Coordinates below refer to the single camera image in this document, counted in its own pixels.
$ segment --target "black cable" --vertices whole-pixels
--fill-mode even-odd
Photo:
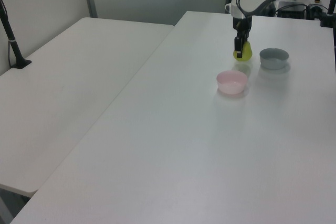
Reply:
[[[309,6],[308,6],[308,5],[305,5],[305,4],[286,5],[286,6],[283,6],[283,7],[279,8],[279,9],[277,9],[277,10],[275,11],[275,13],[278,13],[278,11],[280,11],[280,10],[284,10],[284,9],[291,8],[291,7],[294,7],[294,6],[305,6],[306,8],[304,9],[304,11],[306,11],[307,8],[309,8]]]
[[[7,16],[7,18],[8,18],[8,12],[7,12],[7,9],[6,9],[6,6],[5,6],[5,3],[2,1],[2,0],[0,0],[0,3],[1,3],[1,5],[2,5],[2,8],[5,10],[5,13],[6,13],[6,16]],[[12,64],[10,63],[11,61],[11,53],[10,53],[10,42],[8,41],[8,64],[9,64],[9,67],[10,68],[12,68]]]
[[[10,53],[10,43],[8,42],[8,64],[9,64],[9,68],[12,68],[12,64],[10,63],[11,59],[10,59],[11,53]]]
[[[3,9],[5,10],[6,16],[8,18],[8,13],[7,13],[7,9],[6,9],[5,3],[2,0],[0,0],[0,3],[1,3]]]
[[[323,5],[319,5],[319,4],[310,4],[310,5],[308,5],[308,7],[310,8],[311,6],[321,6],[321,7],[323,7],[324,9],[326,9],[326,10],[328,10],[328,8],[326,8],[325,6],[323,6]]]

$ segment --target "black stand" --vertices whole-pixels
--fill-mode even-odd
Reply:
[[[16,64],[12,66],[12,68],[18,68],[18,69],[23,69],[25,66],[29,65],[32,61],[30,60],[25,60],[22,57],[22,54],[20,52],[19,46],[16,42],[16,39],[14,37],[12,28],[10,27],[11,25],[9,24],[7,12],[5,10],[5,6],[3,5],[3,1],[0,0],[0,19],[1,22],[5,28],[5,31],[7,33],[8,41],[13,49],[13,52],[15,54],[16,58]]]
[[[336,14],[334,14],[336,5],[336,0],[330,0],[328,12],[322,14],[321,19],[321,26],[322,27],[330,27],[336,28]]]

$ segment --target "yellow object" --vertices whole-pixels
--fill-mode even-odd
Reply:
[[[233,57],[238,61],[248,61],[252,57],[252,50],[250,42],[246,41],[243,45],[242,58],[237,58],[237,51],[233,52]]]

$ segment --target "white table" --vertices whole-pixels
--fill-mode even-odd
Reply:
[[[231,16],[187,12],[13,224],[335,223],[332,35],[254,17],[239,64]],[[261,69],[266,47],[290,70]],[[249,74],[236,98],[216,84],[232,68]]]
[[[172,26],[84,18],[0,77],[0,188],[31,197]]]

